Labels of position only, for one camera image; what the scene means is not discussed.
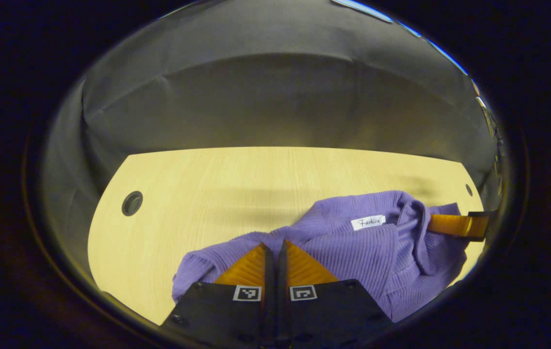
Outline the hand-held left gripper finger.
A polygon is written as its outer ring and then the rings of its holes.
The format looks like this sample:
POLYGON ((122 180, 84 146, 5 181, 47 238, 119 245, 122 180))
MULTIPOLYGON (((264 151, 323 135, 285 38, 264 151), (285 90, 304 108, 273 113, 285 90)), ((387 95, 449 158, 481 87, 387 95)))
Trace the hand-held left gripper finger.
POLYGON ((259 244, 215 282, 193 283, 161 329, 190 349, 264 349, 276 329, 275 291, 273 252, 259 244))
POLYGON ((289 240, 277 272, 275 341, 283 349, 362 349, 393 326, 359 280, 336 278, 289 240))

